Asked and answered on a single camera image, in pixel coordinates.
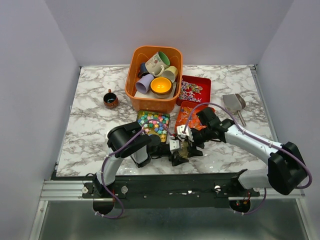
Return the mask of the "gold round jar lid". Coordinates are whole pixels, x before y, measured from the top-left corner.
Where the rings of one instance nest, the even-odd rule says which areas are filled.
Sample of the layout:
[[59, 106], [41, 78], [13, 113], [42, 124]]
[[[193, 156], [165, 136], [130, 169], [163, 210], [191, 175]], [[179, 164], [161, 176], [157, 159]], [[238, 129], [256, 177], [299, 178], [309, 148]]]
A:
[[180, 148], [178, 150], [178, 154], [180, 157], [185, 158], [185, 159], [188, 158], [188, 155], [189, 155], [188, 147], [189, 147], [188, 142], [184, 141], [184, 142], [180, 143]]

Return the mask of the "gold tin of star candies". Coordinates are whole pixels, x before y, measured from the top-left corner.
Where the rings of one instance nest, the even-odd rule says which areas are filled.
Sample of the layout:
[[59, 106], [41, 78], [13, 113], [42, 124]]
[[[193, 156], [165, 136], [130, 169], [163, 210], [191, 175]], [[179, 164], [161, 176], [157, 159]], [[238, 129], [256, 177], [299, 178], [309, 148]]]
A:
[[160, 138], [161, 143], [166, 143], [170, 123], [168, 113], [140, 110], [137, 113], [136, 121], [142, 126], [146, 134], [149, 136], [156, 135]]

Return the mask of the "steel candy scoop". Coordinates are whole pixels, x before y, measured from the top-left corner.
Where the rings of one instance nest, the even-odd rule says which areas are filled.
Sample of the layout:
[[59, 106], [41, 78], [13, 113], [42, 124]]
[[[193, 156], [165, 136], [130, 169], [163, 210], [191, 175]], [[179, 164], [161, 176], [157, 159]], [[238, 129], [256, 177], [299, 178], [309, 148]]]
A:
[[245, 100], [238, 93], [225, 94], [222, 96], [222, 100], [228, 109], [237, 113], [242, 126], [246, 127], [247, 124], [241, 113], [241, 111], [246, 107]]

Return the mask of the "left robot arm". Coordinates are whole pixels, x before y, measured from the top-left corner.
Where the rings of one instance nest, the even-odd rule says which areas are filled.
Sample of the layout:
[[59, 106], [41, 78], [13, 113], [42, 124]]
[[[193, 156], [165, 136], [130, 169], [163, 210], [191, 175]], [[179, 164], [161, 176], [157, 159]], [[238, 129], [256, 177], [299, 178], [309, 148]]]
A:
[[123, 160], [131, 157], [138, 167], [144, 167], [152, 159], [168, 157], [173, 160], [174, 153], [182, 148], [182, 141], [172, 136], [169, 143], [162, 143], [159, 136], [143, 132], [138, 122], [131, 122], [111, 129], [107, 134], [107, 153], [92, 180], [93, 191], [101, 198], [107, 197], [116, 173]]

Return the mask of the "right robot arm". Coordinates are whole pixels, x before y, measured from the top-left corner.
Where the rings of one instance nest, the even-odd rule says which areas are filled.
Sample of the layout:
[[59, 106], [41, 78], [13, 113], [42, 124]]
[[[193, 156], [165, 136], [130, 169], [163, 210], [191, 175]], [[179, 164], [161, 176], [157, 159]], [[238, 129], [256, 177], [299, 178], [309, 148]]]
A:
[[178, 155], [173, 158], [173, 165], [179, 165], [193, 155], [202, 155], [197, 148], [203, 148], [205, 142], [219, 140], [247, 151], [267, 166], [266, 169], [237, 172], [229, 184], [230, 191], [236, 196], [253, 188], [273, 188], [282, 195], [288, 195], [308, 177], [306, 165], [295, 144], [273, 142], [247, 131], [229, 118], [220, 120], [210, 107], [196, 115], [203, 129], [180, 125], [176, 128], [176, 137], [169, 141], [170, 151]]

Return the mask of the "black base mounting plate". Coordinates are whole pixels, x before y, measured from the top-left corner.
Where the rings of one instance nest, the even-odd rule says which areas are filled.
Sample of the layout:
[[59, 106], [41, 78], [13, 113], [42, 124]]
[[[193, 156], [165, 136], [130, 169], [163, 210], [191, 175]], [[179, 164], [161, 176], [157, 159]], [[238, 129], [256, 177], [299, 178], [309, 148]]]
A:
[[125, 209], [228, 208], [236, 200], [260, 196], [236, 182], [236, 173], [119, 175], [99, 196], [93, 180], [86, 182], [82, 196]]

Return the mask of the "red tray of swirl lollipops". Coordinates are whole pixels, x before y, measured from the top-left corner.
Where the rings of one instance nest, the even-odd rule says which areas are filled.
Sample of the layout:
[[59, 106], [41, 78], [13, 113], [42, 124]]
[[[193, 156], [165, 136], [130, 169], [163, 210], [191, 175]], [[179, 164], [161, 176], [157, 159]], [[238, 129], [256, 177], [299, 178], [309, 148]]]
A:
[[176, 104], [180, 106], [182, 102], [206, 103], [211, 100], [211, 80], [209, 78], [182, 75], [180, 94]]

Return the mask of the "yellow bowl with dark rim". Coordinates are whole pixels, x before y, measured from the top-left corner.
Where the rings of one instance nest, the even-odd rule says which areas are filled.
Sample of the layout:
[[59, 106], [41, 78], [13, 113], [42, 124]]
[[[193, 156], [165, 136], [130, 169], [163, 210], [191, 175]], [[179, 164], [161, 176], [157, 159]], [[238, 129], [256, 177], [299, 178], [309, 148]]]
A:
[[150, 84], [151, 92], [159, 99], [164, 99], [172, 92], [173, 83], [165, 77], [156, 77]]

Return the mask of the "pale yellow mug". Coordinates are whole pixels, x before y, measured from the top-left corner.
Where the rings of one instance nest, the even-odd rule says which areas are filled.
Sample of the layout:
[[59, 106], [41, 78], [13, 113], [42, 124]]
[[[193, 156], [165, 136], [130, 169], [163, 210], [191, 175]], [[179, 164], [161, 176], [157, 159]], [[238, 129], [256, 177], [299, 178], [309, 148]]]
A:
[[178, 76], [178, 69], [175, 66], [169, 66], [162, 73], [162, 77], [169, 79], [172, 83], [174, 83]]

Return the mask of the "lavender plastic cup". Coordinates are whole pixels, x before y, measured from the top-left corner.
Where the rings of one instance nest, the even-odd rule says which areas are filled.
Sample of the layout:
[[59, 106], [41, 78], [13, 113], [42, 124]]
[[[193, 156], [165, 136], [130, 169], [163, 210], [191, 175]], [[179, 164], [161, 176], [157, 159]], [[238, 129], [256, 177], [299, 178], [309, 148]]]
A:
[[152, 74], [144, 75], [140, 80], [135, 83], [136, 90], [141, 94], [146, 94], [149, 89], [151, 82], [155, 79]]

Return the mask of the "orange plastic bin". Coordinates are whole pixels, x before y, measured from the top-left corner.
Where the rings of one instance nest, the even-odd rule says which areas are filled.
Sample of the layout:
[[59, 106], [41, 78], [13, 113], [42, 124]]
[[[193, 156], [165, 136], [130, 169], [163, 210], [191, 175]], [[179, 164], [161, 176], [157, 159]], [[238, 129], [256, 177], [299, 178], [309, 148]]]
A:
[[170, 113], [181, 92], [183, 55], [173, 47], [145, 45], [134, 53], [125, 93], [135, 111]]

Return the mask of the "dark blue mug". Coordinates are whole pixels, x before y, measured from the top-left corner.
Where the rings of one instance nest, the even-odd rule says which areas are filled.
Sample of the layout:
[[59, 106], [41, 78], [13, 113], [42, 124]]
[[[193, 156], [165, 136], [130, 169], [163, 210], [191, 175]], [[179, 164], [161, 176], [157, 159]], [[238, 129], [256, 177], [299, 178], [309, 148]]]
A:
[[138, 76], [139, 78], [142, 78], [142, 77], [144, 77], [144, 76], [147, 75], [147, 74], [149, 74], [149, 72], [148, 72], [148, 70], [147, 70], [147, 68], [146, 68], [146, 63], [143, 62], [143, 63], [140, 64], [139, 73], [138, 73], [137, 76]]

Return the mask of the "white floral mug green inside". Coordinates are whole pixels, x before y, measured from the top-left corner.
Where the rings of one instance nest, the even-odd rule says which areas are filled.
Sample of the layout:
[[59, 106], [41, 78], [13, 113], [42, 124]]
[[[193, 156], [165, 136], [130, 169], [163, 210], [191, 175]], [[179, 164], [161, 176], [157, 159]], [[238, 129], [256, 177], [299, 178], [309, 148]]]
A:
[[146, 70], [154, 77], [159, 77], [163, 74], [165, 69], [171, 65], [168, 56], [162, 52], [156, 52], [146, 63]]

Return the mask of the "brown patterned ceramic mug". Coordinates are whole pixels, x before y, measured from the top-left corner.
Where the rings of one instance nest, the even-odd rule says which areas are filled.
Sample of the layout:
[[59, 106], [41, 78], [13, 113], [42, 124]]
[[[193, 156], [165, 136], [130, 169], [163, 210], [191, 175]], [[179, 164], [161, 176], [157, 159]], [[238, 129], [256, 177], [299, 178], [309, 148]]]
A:
[[112, 90], [109, 89], [108, 93], [103, 96], [103, 103], [106, 108], [114, 109], [118, 106], [119, 100], [118, 97], [112, 92]]

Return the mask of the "aluminium frame rail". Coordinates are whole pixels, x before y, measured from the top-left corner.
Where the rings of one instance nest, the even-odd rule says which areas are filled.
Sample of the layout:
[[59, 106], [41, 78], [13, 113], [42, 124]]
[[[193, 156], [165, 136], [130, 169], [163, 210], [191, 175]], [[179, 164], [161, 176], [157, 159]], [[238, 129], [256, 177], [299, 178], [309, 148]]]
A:
[[32, 240], [312, 240], [304, 193], [253, 190], [242, 215], [230, 204], [229, 175], [118, 176], [99, 195], [89, 177], [43, 183]]

